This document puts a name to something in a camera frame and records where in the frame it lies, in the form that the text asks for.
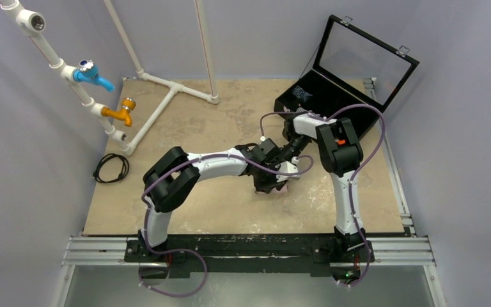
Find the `pink underwear navy trim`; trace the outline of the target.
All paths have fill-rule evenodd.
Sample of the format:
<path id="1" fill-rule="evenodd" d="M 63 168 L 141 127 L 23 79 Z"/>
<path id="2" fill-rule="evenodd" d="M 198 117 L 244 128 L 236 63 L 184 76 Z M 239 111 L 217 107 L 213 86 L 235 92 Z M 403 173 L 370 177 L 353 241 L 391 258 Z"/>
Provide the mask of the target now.
<path id="1" fill-rule="evenodd" d="M 280 182 L 272 187 L 262 187 L 255 191 L 256 194 L 268 195 L 268 194 L 282 194 L 288 192 L 288 182 Z"/>

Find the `black box with glass lid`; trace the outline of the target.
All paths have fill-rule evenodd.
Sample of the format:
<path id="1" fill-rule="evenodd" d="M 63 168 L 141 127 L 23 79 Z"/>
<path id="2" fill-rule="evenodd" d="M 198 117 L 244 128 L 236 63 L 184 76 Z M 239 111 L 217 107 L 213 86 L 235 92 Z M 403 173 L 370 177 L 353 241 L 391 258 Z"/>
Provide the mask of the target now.
<path id="1" fill-rule="evenodd" d="M 330 15 L 311 68 L 274 102 L 274 110 L 311 111 L 329 117 L 342 110 L 363 138 L 419 66 L 409 48 L 393 47 L 352 25 L 350 17 Z M 313 96 L 303 102 L 292 90 Z"/>

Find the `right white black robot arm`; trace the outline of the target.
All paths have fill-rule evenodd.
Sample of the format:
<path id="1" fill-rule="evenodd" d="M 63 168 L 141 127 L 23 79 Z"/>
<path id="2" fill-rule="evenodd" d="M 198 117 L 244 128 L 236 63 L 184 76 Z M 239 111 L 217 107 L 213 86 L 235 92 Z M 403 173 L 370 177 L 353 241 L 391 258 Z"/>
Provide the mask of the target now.
<path id="1" fill-rule="evenodd" d="M 284 122 L 283 136 L 288 143 L 276 156 L 277 162 L 297 159 L 314 141 L 323 169 L 330 175 L 336 199 L 336 234 L 334 254 L 349 260 L 365 245 L 363 223 L 359 213 L 355 177 L 364 157 L 352 122 L 319 118 L 308 113 L 289 116 Z"/>

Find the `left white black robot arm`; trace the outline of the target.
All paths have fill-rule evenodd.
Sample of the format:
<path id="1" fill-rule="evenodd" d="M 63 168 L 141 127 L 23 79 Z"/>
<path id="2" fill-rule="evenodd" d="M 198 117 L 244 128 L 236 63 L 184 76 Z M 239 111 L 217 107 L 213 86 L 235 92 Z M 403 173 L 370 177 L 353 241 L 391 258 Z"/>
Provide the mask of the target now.
<path id="1" fill-rule="evenodd" d="M 151 262 L 164 256 L 172 213 L 196 184 L 219 177 L 250 176 L 257 193 L 280 191 L 298 172 L 295 157 L 271 139 L 214 153 L 171 148 L 143 176 L 141 199 L 146 203 L 146 215 L 140 253 Z"/>

